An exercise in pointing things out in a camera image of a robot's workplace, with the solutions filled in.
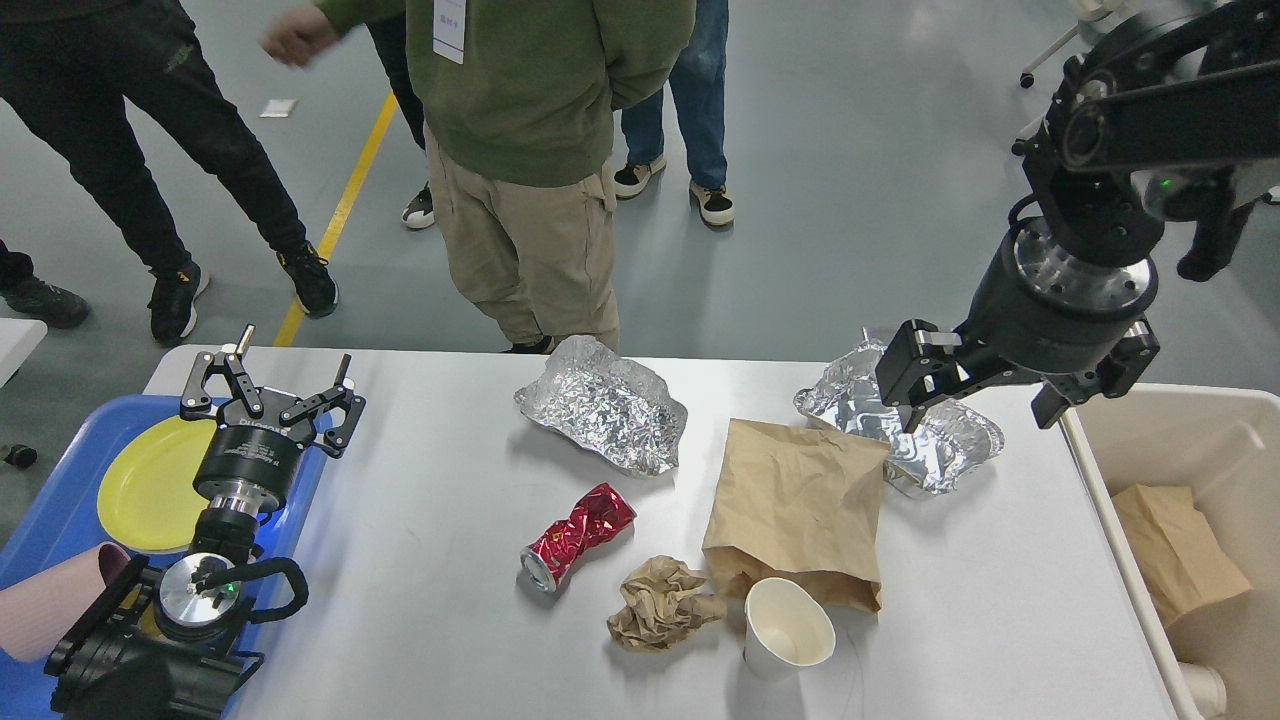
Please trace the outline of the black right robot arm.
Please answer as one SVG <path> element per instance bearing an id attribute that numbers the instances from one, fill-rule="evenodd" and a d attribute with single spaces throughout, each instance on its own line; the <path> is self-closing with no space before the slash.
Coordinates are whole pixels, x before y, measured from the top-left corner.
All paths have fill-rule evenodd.
<path id="1" fill-rule="evenodd" d="M 1124 20 L 1065 63 L 1023 170 L 965 322 L 905 322 L 877 364 L 906 433 L 993 386 L 1038 384 L 1047 428 L 1138 382 L 1160 350 L 1146 311 L 1165 225 L 1196 224 L 1178 273 L 1204 282 L 1277 183 L 1277 4 L 1160 1 Z"/>

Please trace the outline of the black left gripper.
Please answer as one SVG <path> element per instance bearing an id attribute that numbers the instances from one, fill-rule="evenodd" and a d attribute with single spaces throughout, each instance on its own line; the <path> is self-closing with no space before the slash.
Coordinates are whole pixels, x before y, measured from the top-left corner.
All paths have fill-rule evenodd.
<path id="1" fill-rule="evenodd" d="M 186 421 L 214 419 L 216 413 L 205 386 L 214 375 L 227 382 L 230 400 L 243 404 L 255 420 L 241 418 L 215 423 L 216 429 L 195 473 L 193 488 L 210 501 L 244 496 L 257 503 L 260 512 L 270 512 L 287 506 L 306 446 L 319 447 L 330 457 L 346 454 L 367 402 L 355 392 L 355 383 L 347 377 L 352 356 L 344 354 L 333 386 L 307 398 L 297 398 L 279 411 L 282 427 L 257 421 L 262 419 L 265 402 L 242 363 L 255 331 L 256 325 L 246 325 L 237 343 L 196 356 L 180 396 L 179 418 Z M 317 434 L 314 421 L 330 411 L 340 411 L 342 423 Z"/>

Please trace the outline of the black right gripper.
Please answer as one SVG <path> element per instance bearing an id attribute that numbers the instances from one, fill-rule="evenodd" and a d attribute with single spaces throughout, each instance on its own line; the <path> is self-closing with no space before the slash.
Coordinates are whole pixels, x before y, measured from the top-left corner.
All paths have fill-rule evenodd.
<path id="1" fill-rule="evenodd" d="M 876 364 L 881 402 L 913 434 L 929 407 L 959 395 L 963 368 L 983 379 L 1042 380 L 1030 410 L 1047 430 L 1085 397 L 1120 397 L 1138 382 L 1160 351 L 1146 318 L 1157 291 L 1149 259 L 1087 263 L 1043 217 L 1023 218 L 1005 234 L 956 332 L 919 319 L 900 325 Z"/>

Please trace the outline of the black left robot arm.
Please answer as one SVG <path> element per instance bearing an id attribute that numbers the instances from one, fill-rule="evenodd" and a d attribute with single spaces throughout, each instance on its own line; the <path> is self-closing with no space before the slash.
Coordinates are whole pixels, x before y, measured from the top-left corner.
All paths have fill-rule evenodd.
<path id="1" fill-rule="evenodd" d="M 191 473 L 205 505 L 188 546 L 164 568 L 133 557 L 47 657 L 65 719 L 219 719 L 265 659 L 244 634 L 308 601 L 291 555 L 320 455 L 344 454 L 366 401 L 349 355 L 315 395 L 257 386 L 243 365 L 252 336 L 198 354 L 180 396 L 182 420 L 214 424 Z"/>

